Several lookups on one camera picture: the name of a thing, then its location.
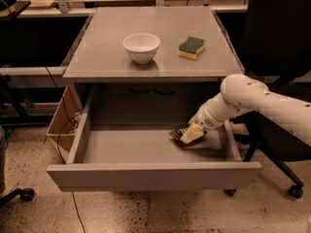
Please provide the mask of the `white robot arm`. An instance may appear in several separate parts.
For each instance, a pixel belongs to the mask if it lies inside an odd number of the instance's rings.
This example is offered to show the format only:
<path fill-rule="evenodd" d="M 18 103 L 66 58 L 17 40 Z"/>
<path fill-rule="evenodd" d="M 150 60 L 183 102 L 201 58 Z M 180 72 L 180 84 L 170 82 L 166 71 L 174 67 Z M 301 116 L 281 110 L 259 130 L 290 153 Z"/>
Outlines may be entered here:
<path fill-rule="evenodd" d="M 255 111 L 311 146 L 311 104 L 272 92 L 257 80 L 242 74 L 227 76 L 221 92 L 205 102 L 190 119 L 181 141 L 189 144 L 205 131 L 222 126 L 227 120 Z"/>

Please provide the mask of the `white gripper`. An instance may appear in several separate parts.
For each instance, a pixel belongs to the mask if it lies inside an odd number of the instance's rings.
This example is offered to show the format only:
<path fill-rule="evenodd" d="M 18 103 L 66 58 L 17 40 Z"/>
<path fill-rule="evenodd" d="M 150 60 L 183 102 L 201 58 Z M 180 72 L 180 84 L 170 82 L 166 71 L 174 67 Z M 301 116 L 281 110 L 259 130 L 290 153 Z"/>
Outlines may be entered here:
<path fill-rule="evenodd" d="M 189 127 L 183 129 L 180 140 L 189 144 L 201 138 L 205 130 L 213 130 L 222 126 L 227 120 L 225 101 L 223 98 L 209 99 L 200 106 L 198 111 L 189 121 Z"/>

